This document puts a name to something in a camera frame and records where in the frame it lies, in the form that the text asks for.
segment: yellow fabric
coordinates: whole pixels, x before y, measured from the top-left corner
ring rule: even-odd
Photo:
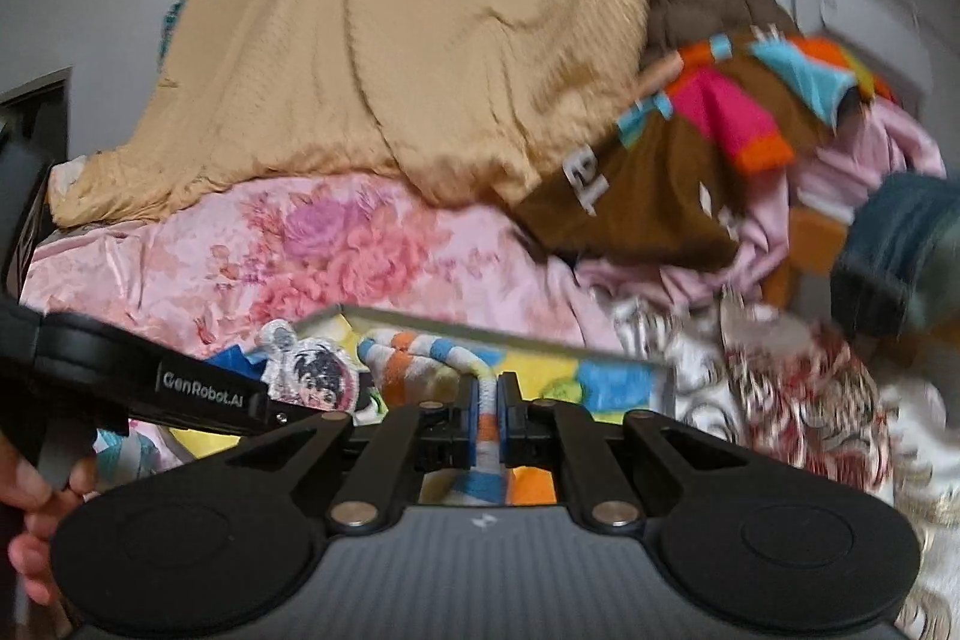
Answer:
[[[162,218],[253,177],[363,169],[522,199],[608,131],[647,0],[188,0],[133,138],[56,222]]]

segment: pink floral bedsheet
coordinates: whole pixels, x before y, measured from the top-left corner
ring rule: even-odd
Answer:
[[[163,223],[52,242],[23,300],[200,357],[336,303],[620,350],[569,267],[535,263],[505,215],[433,209],[373,175],[257,180]]]

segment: human hand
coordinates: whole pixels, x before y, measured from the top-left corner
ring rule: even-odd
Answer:
[[[54,491],[0,434],[0,504],[22,509],[25,522],[24,533],[11,540],[7,555],[24,578],[27,596],[40,605],[49,605],[59,595],[50,571],[50,538],[59,521],[93,491],[96,479],[91,455],[74,465],[66,490]]]

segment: white air conditioner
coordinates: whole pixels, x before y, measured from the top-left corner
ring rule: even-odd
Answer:
[[[930,53],[915,20],[877,0],[791,0],[800,31],[843,44],[880,74],[915,118],[933,92]]]

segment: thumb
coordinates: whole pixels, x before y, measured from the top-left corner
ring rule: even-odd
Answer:
[[[37,510],[53,496],[53,488],[13,444],[0,434],[0,504]]]

